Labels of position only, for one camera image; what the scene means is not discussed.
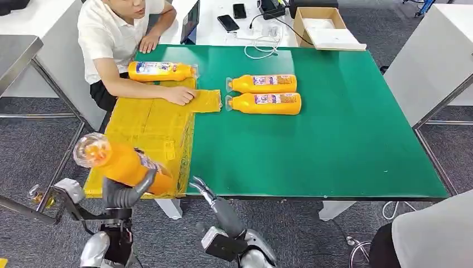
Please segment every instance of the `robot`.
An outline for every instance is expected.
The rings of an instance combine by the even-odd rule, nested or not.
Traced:
[[[131,188],[108,178],[103,180],[105,210],[92,214],[80,206],[85,193],[79,183],[63,179],[52,188],[62,197],[66,210],[75,221],[80,221],[89,238],[80,258],[81,268],[129,268],[142,267],[133,252],[132,207],[154,182],[156,170],[148,170],[142,181]],[[205,182],[193,177],[191,186],[197,188],[214,211],[219,227],[206,228],[197,224],[203,234],[201,244],[207,254],[232,262],[241,268],[274,268],[276,255],[255,230],[247,229],[235,210],[223,198],[216,196]],[[88,222],[99,222],[99,232],[93,233]]]

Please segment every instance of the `man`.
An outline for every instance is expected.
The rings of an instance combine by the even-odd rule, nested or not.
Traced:
[[[148,35],[149,14],[161,14]],[[112,111],[117,97],[163,98],[185,105],[195,96],[186,87],[147,85],[128,78],[128,64],[137,50],[154,50],[176,18],[165,0],[87,0],[79,14],[79,45],[84,54],[85,80],[97,105]]]
[[[473,190],[402,214],[371,242],[372,268],[473,267]]]

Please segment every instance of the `black device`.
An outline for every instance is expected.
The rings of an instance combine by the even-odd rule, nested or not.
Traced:
[[[247,11],[245,10],[245,4],[233,4],[233,17],[247,18]]]
[[[274,17],[284,16],[286,14],[286,7],[288,4],[285,0],[280,3],[279,0],[258,0],[259,11],[263,14],[263,19],[270,20]]]
[[[337,0],[289,0],[291,17],[296,17],[298,7],[339,7]]]
[[[197,0],[195,5],[191,8],[191,11],[184,17],[182,21],[182,32],[181,32],[181,44],[195,45],[195,43],[189,39],[189,35],[199,24],[200,14],[200,0]]]
[[[8,15],[12,10],[24,9],[30,0],[0,0],[0,16]]]
[[[247,248],[248,244],[244,240],[236,240],[222,234],[217,234],[205,249],[205,253],[231,262]]]
[[[232,32],[240,29],[240,27],[237,25],[237,23],[230,17],[230,15],[223,15],[223,16],[218,16],[217,20],[220,21],[222,24],[223,28],[227,32]]]

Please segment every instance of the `metal table frame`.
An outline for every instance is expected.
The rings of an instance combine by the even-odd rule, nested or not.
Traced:
[[[452,184],[452,181],[448,177],[447,173],[443,169],[442,165],[440,164],[439,160],[435,156],[432,148],[430,148],[427,139],[422,135],[421,127],[423,125],[454,125],[454,126],[473,126],[473,121],[448,121],[448,120],[431,120],[438,112],[440,112],[445,106],[452,102],[456,97],[458,97],[465,89],[473,84],[473,74],[471,74],[468,78],[463,81],[455,90],[453,90],[449,95],[447,95],[443,100],[439,102],[430,112],[428,112],[419,122],[417,122],[412,129],[416,134],[417,138],[424,147],[427,155],[429,156],[430,160],[432,161],[435,169],[437,170],[440,179],[442,180],[443,184],[447,188],[448,192],[451,195],[457,195],[458,191]]]
[[[62,99],[67,107],[72,111],[72,113],[50,113],[50,114],[1,114],[0,118],[9,118],[9,119],[50,119],[50,118],[77,118],[80,120],[79,127],[74,133],[74,137],[69,143],[54,175],[49,181],[43,199],[40,201],[36,209],[32,209],[23,204],[17,203],[7,197],[0,195],[0,205],[8,209],[19,212],[23,215],[26,215],[33,219],[39,219],[47,224],[56,224],[59,221],[61,210],[57,213],[55,217],[50,217],[43,213],[47,200],[51,196],[51,186],[57,182],[59,176],[61,175],[64,167],[71,156],[74,145],[77,143],[77,140],[80,137],[80,134],[84,128],[87,130],[93,131],[92,126],[89,122],[82,116],[79,110],[74,106],[70,99],[64,94],[60,86],[54,81],[50,73],[44,68],[40,60],[37,58],[36,54],[42,48],[43,43],[36,37],[34,42],[30,47],[21,55],[21,57],[9,68],[8,72],[1,77],[0,79],[0,90],[3,89],[0,94],[2,94],[11,84],[14,83],[16,78],[26,69],[26,67],[31,64],[35,70],[44,78],[47,84],[51,89],[57,94],[57,96]]]

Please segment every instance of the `black phone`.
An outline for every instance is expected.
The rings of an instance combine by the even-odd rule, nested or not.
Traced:
[[[230,17],[230,15],[218,16],[217,20],[220,21],[223,28],[225,28],[227,32],[236,31],[240,29],[240,27],[238,27],[237,23]]]
[[[233,5],[233,17],[234,18],[247,18],[247,12],[245,10],[245,4],[234,4]]]

